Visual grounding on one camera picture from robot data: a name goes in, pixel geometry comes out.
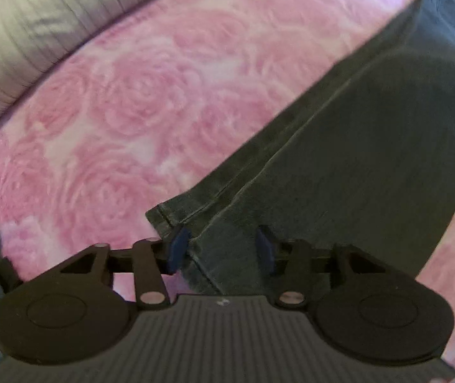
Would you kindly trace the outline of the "dark grey jeans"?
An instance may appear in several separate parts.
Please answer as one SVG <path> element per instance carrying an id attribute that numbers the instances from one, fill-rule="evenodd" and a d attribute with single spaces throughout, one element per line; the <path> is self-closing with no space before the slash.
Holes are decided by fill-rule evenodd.
<path id="1" fill-rule="evenodd" d="M 355 245 L 417 275 L 455 212 L 455 0 L 415 0 L 215 171 L 151 208 L 200 293 L 260 294 L 254 239 Z"/>

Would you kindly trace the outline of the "pink rose blanket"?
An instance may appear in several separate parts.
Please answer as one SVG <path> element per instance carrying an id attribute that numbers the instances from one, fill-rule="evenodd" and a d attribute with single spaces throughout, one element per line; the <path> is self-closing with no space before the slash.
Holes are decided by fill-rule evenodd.
<path id="1" fill-rule="evenodd" d="M 215 171 L 415 0 L 154 0 L 0 120 L 0 242 L 30 280 Z M 455 311 L 455 212 L 416 276 Z M 455 332 L 445 351 L 455 367 Z"/>

